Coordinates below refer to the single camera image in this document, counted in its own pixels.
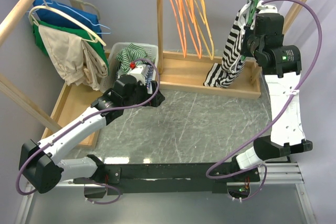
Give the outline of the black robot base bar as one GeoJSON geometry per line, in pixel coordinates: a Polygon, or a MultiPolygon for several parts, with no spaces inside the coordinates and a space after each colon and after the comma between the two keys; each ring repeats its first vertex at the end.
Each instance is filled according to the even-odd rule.
{"type": "Polygon", "coordinates": [[[206,171],[213,163],[108,164],[93,179],[117,188],[122,194],[203,192],[224,194],[227,183],[260,182],[257,168],[223,179],[210,179],[206,171]]]}

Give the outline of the green white striped tank top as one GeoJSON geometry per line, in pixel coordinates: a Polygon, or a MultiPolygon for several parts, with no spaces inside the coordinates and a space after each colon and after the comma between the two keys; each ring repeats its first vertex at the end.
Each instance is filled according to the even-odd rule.
{"type": "Polygon", "coordinates": [[[127,73],[130,70],[131,62],[141,59],[147,58],[148,54],[141,46],[130,43],[125,48],[120,50],[116,54],[116,60],[120,63],[120,69],[122,73],[127,73]]]}

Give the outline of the yellow hanger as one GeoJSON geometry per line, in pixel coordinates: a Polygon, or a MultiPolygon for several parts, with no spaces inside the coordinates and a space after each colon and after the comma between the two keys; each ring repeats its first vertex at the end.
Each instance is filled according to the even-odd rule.
{"type": "Polygon", "coordinates": [[[214,47],[214,42],[213,42],[213,39],[212,39],[211,29],[210,29],[210,26],[209,26],[209,23],[208,23],[208,20],[207,20],[205,0],[193,0],[193,3],[195,4],[196,9],[198,11],[200,21],[203,23],[203,26],[206,28],[208,40],[206,40],[206,38],[205,38],[205,36],[202,32],[202,29],[200,27],[200,24],[198,22],[198,19],[196,17],[193,18],[193,23],[196,25],[198,34],[201,36],[201,39],[202,39],[203,44],[205,46],[205,50],[208,54],[208,57],[210,58],[210,60],[214,60],[215,47],[214,47]]]}

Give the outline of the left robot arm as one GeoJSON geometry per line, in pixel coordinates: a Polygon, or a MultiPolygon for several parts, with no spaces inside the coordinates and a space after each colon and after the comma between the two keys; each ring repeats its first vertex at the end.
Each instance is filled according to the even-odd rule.
{"type": "Polygon", "coordinates": [[[112,88],[61,130],[37,143],[29,140],[23,144],[19,176],[24,176],[41,194],[63,180],[86,178],[93,183],[106,181],[106,165],[96,156],[80,159],[65,159],[65,156],[86,137],[122,116],[125,109],[158,107],[165,99],[159,91],[160,81],[151,81],[151,85],[153,93],[149,94],[146,85],[136,77],[122,75],[112,88]]]}

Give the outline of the black white zebra garment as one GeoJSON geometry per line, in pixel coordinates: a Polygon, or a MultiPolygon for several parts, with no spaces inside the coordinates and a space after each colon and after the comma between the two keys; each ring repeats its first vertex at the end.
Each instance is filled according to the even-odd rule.
{"type": "Polygon", "coordinates": [[[245,61],[241,59],[241,44],[246,25],[246,14],[251,1],[238,12],[225,42],[221,63],[214,63],[209,70],[203,86],[228,88],[242,72],[245,61]]]}

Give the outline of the blue white striped tank top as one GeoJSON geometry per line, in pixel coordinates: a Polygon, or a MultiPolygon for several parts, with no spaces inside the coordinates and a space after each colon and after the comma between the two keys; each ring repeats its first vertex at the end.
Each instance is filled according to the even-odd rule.
{"type": "Polygon", "coordinates": [[[146,74],[145,74],[146,89],[147,89],[148,94],[152,94],[153,93],[152,80],[153,80],[154,70],[153,70],[153,67],[149,65],[146,65],[145,70],[146,70],[146,74]]]}

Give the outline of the green hanger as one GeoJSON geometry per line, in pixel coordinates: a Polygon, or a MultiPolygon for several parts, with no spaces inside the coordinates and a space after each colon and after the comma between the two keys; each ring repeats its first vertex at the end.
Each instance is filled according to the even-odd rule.
{"type": "Polygon", "coordinates": [[[244,26],[244,34],[242,37],[242,48],[241,48],[241,59],[245,60],[246,56],[243,54],[243,45],[245,40],[245,35],[251,31],[254,16],[257,13],[257,4],[259,3],[259,0],[251,0],[251,4],[248,9],[248,15],[247,15],[247,23],[244,26]]]}

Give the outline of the orange plastic hanger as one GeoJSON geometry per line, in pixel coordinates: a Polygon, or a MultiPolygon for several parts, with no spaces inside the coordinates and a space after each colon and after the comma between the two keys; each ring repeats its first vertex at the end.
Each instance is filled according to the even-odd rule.
{"type": "Polygon", "coordinates": [[[184,6],[182,0],[170,0],[170,3],[176,21],[177,32],[181,42],[182,54],[185,58],[187,54],[187,41],[184,25],[184,6]]]}

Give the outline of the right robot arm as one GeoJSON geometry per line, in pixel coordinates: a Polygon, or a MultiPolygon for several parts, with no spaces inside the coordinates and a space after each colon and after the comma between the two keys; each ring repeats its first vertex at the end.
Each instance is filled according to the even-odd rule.
{"type": "Polygon", "coordinates": [[[269,159],[313,149],[301,124],[299,89],[301,53],[295,45],[283,45],[284,17],[278,13],[256,15],[254,28],[246,28],[243,53],[256,59],[265,77],[274,124],[270,135],[261,135],[248,150],[232,157],[230,175],[242,181],[248,168],[269,159]]]}

